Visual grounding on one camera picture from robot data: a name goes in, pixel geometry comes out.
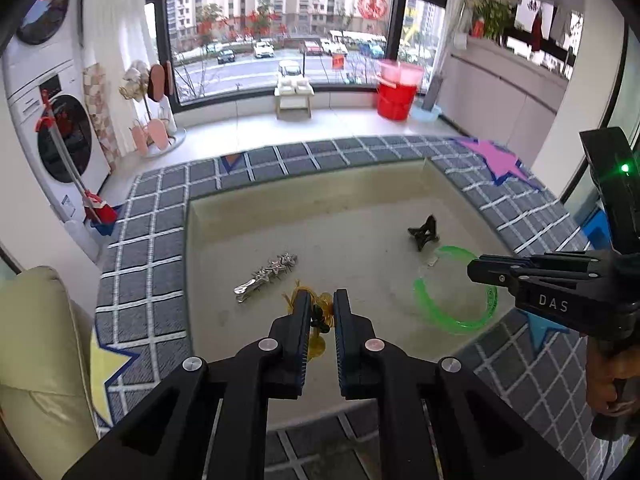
mop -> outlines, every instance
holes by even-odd
[[[62,134],[60,134],[58,123],[56,122],[56,117],[53,113],[51,102],[49,101],[49,93],[46,90],[42,91],[42,102],[45,113],[36,124],[36,132],[38,132],[43,125],[49,129],[51,139],[58,150],[58,154],[65,165],[69,177],[71,177],[71,181],[80,192],[84,211],[92,220],[92,227],[95,227],[102,236],[110,236],[118,219],[117,211],[99,196],[90,192],[82,182],[78,168],[76,168],[71,155],[69,155],[65,141],[62,139]]]

yellow star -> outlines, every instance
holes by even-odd
[[[95,327],[91,332],[91,397],[94,402],[95,412],[110,427],[113,426],[109,400],[107,396],[107,386],[113,383],[127,365],[138,357],[132,352],[116,350],[100,346],[95,334]]]

parked car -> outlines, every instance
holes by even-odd
[[[333,54],[344,54],[346,56],[349,53],[349,51],[347,50],[347,47],[345,47],[343,44],[334,43],[332,41],[329,41],[328,43],[323,43],[322,51],[325,54],[328,54],[329,56],[332,56]]]
[[[331,45],[332,43],[333,43],[333,41],[329,40],[328,38],[321,38],[320,39],[320,46],[322,47],[322,51],[325,54],[329,53],[328,46]]]
[[[222,65],[224,63],[233,63],[236,60],[236,54],[230,48],[226,50],[222,50],[220,54],[218,54],[218,64]]]
[[[301,43],[300,52],[307,56],[322,56],[322,49],[315,41],[304,41]]]
[[[302,78],[302,70],[297,61],[286,59],[278,65],[278,81],[283,77]]]
[[[361,43],[358,46],[358,50],[364,56],[372,57],[373,59],[385,57],[385,51],[376,43]]]
[[[273,57],[273,47],[266,41],[258,41],[254,45],[255,57]]]

washing machine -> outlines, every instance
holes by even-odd
[[[58,129],[84,185],[98,192],[110,170],[84,108],[79,82],[76,67],[70,61],[42,74],[9,98],[9,110],[27,160],[63,221],[82,221],[84,208],[49,128],[44,124],[37,127],[44,115],[43,90],[49,94]]]
[[[62,221],[83,220],[82,197],[66,171],[48,128],[40,92],[52,98],[56,122],[85,186],[97,193],[110,167],[84,107],[81,0],[37,0],[2,55],[4,86],[24,153]]]

pink star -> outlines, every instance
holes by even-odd
[[[521,163],[513,153],[499,150],[488,140],[456,139],[456,142],[484,158],[496,186],[500,186],[510,175],[516,176],[527,184],[532,185],[527,176],[520,170]]]

